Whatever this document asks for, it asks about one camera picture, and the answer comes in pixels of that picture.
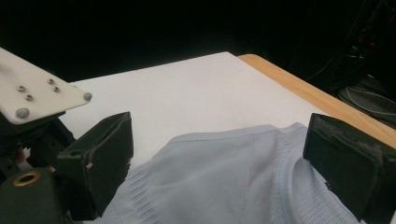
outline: white metal plate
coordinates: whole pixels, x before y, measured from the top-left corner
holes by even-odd
[[[33,97],[31,101],[26,99],[28,95]],[[90,93],[0,48],[0,111],[9,122],[23,124],[61,113],[87,104],[89,96]],[[28,110],[27,116],[17,116],[21,108]]]

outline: screw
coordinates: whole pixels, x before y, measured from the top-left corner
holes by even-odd
[[[17,88],[17,90],[20,91],[20,92],[24,92],[24,91],[26,91],[26,88],[24,88],[24,86],[19,86]]]
[[[32,95],[25,95],[25,100],[33,101],[33,96]]]
[[[15,111],[15,115],[20,119],[25,119],[29,116],[29,113],[30,111],[28,108],[19,108],[17,111]]]
[[[84,95],[83,95],[83,97],[84,97],[84,100],[90,101],[90,100],[92,99],[92,93],[90,93],[90,92],[85,92]]]

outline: knit fabric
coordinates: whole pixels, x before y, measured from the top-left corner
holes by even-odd
[[[303,159],[305,136],[295,123],[175,137],[85,223],[359,223]]]

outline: wooden table edge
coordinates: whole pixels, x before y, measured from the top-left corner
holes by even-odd
[[[330,116],[343,120],[390,147],[396,148],[396,130],[389,126],[367,116],[256,54],[244,54],[238,56],[238,58]]]

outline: white tabletop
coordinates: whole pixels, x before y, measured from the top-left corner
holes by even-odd
[[[93,94],[89,104],[61,116],[76,138],[101,119],[131,112],[132,168],[180,134],[306,126],[312,113],[326,114],[228,52],[73,85]]]

